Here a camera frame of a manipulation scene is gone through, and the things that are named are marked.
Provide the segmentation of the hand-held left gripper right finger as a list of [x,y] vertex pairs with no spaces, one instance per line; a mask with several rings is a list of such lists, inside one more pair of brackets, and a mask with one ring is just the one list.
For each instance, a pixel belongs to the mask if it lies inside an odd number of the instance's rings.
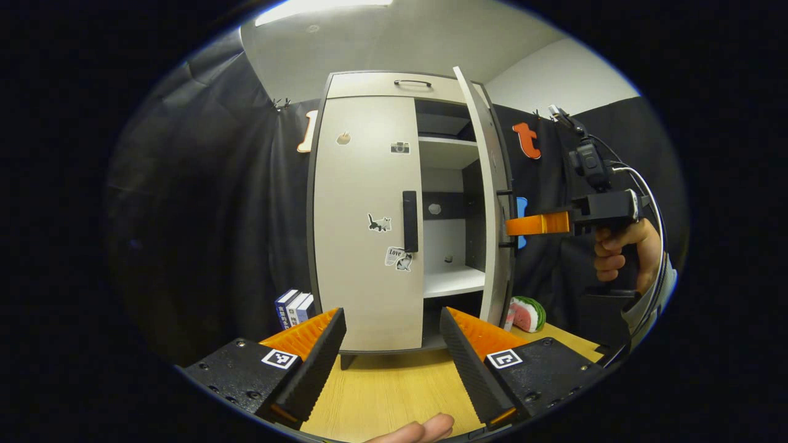
[[440,332],[489,431],[551,412],[605,374],[602,365],[553,337],[524,340],[449,306],[442,309]]

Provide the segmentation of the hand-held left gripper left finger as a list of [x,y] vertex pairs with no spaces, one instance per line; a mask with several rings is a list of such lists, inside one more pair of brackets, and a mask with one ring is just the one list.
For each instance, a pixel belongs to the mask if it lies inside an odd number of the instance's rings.
[[330,309],[268,339],[233,339],[183,372],[217,399],[298,431],[323,392],[346,331],[344,309]]

